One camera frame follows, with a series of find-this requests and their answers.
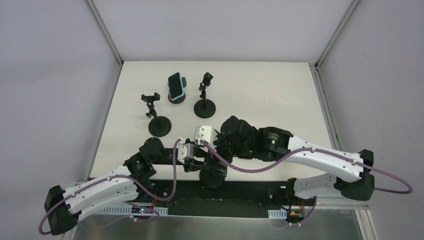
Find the black round-base phone stand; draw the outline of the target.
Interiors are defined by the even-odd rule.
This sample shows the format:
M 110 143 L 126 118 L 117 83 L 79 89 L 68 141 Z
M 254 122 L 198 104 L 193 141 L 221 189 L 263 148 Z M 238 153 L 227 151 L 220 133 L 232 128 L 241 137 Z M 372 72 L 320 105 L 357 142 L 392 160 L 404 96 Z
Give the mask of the black round-base phone stand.
M 211 85 L 212 79 L 213 76 L 209 72 L 206 72 L 203 75 L 202 82 L 199 84 L 200 100 L 195 103 L 193 110 L 195 115 L 201 119 L 208 119 L 216 112 L 215 103 L 210 99 L 207 99 L 206 96 L 206 89 Z

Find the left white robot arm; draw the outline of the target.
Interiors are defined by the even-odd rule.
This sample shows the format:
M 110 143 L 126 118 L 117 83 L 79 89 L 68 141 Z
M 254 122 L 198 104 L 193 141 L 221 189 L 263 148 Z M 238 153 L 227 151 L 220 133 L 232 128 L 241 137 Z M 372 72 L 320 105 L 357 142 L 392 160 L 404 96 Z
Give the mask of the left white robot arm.
M 61 235 L 77 226 L 86 217 L 116 203 L 138 199 L 147 202 L 171 200 L 177 190 L 177 164 L 189 169 L 196 152 L 209 156 L 215 149 L 213 141 L 200 138 L 196 142 L 177 139 L 172 148 L 164 147 L 157 137 L 151 137 L 139 151 L 109 173 L 63 189 L 56 185 L 49 189 L 38 232 L 41 235 Z M 172 188 L 159 195 L 150 178 L 156 174 L 155 164 L 170 164 L 173 170 Z

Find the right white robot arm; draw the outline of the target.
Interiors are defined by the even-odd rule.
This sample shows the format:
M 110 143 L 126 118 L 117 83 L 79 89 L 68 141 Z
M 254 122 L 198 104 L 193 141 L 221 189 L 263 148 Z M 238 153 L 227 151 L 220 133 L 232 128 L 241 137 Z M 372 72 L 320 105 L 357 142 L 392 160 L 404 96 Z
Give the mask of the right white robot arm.
M 235 116 L 228 118 L 220 130 L 200 126 L 197 137 L 197 143 L 222 165 L 238 172 L 266 172 L 281 162 L 322 171 L 323 174 L 313 177 L 288 179 L 283 196 L 290 205 L 312 197 L 343 196 L 368 201 L 376 189 L 371 174 L 374 153 L 368 149 L 339 151 L 274 126 L 256 128 Z

